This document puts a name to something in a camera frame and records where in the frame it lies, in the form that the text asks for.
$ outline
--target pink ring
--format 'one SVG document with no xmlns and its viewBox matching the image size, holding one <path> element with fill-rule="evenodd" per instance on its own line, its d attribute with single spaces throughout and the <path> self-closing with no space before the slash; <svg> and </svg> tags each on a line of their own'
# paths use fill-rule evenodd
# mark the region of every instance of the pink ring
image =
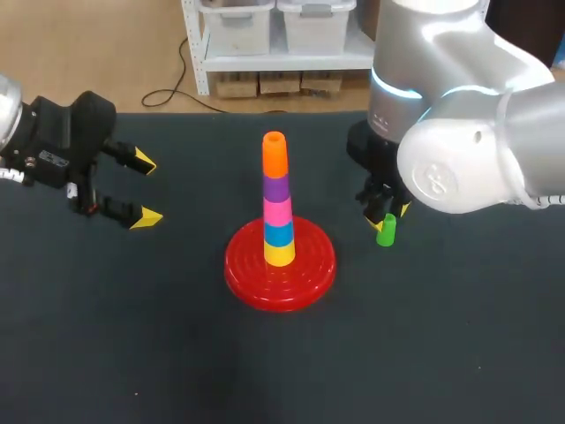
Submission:
<svg viewBox="0 0 565 424">
<path fill-rule="evenodd" d="M 274 227 L 283 227 L 292 221 L 290 197 L 280 203 L 273 203 L 263 198 L 263 219 Z"/>
</svg>

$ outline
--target wooden floor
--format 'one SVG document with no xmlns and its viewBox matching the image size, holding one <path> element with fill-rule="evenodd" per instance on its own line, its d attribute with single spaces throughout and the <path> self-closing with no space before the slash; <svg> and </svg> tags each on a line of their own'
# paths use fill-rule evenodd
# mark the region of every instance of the wooden floor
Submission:
<svg viewBox="0 0 565 424">
<path fill-rule="evenodd" d="M 0 2 L 0 72 L 21 82 L 27 102 L 41 94 L 67 104 L 90 89 L 122 112 L 146 111 L 140 104 L 145 93 L 177 81 L 182 70 L 177 47 L 185 37 L 180 0 Z M 185 57 L 190 59 L 188 51 Z M 331 99 L 200 99 L 234 112 L 365 110 L 367 80 L 364 74 L 352 76 Z M 196 92 L 190 62 L 181 89 Z M 150 111 L 207 109 L 178 96 Z"/>
</svg>

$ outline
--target black cable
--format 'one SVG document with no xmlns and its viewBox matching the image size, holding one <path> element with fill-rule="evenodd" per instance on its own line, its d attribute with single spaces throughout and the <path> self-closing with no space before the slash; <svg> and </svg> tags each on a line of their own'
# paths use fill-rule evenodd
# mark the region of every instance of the black cable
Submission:
<svg viewBox="0 0 565 424">
<path fill-rule="evenodd" d="M 163 106 L 163 104 L 167 104 L 168 102 L 170 102 L 170 99 L 172 99 L 174 97 L 174 95 L 179 94 L 179 95 L 185 95 L 187 97 L 190 97 L 191 99 L 193 99 L 196 103 L 201 104 L 202 106 L 204 106 L 205 108 L 208 108 L 210 110 L 213 110 L 215 112 L 220 112 L 220 113 L 229 113 L 227 110 L 221 110 L 221 109 L 217 109 L 213 106 L 210 106 L 209 104 L 205 104 L 204 102 L 201 102 L 200 100 L 198 100 L 196 97 L 194 97 L 193 95 L 189 95 L 188 93 L 185 93 L 184 91 L 180 91 L 178 88 L 180 87 L 180 85 L 182 84 L 183 80 L 185 79 L 185 75 L 186 75 L 186 61 L 185 61 L 185 57 L 183 56 L 183 46 L 188 42 L 188 37 L 186 37 L 183 42 L 180 43 L 180 46 L 178 46 L 178 55 L 180 56 L 180 60 L 183 61 L 183 73 L 181 73 L 180 78 L 177 81 L 177 84 L 175 85 L 175 87 L 173 89 L 170 88 L 161 88 L 159 90 L 155 90 L 152 91 L 151 93 L 147 93 L 146 95 L 143 96 L 143 98 L 141 99 L 141 104 L 143 106 L 145 106 L 146 108 L 156 108 L 158 106 Z M 156 95 L 159 93 L 169 93 L 169 97 L 167 97 L 164 101 L 160 102 L 160 103 L 147 103 L 147 98 L 151 97 L 152 95 Z"/>
</svg>

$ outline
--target red base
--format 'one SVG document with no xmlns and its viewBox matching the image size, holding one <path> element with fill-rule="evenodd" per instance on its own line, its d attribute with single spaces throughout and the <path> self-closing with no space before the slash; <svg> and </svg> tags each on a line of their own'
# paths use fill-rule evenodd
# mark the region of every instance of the red base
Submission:
<svg viewBox="0 0 565 424">
<path fill-rule="evenodd" d="M 263 256 L 263 220 L 241 228 L 226 250 L 225 276 L 231 290 L 248 305 L 264 311 L 289 312 L 311 305 L 332 285 L 335 252 L 326 233 L 294 217 L 296 259 L 278 268 Z"/>
</svg>

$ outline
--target orange cap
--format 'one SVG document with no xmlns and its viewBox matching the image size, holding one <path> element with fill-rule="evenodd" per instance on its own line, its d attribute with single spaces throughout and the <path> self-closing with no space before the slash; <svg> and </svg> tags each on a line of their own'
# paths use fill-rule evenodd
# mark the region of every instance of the orange cap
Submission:
<svg viewBox="0 0 565 424">
<path fill-rule="evenodd" d="M 289 173 L 286 139 L 282 132 L 268 132 L 263 137 L 263 174 L 269 178 L 282 178 Z"/>
</svg>

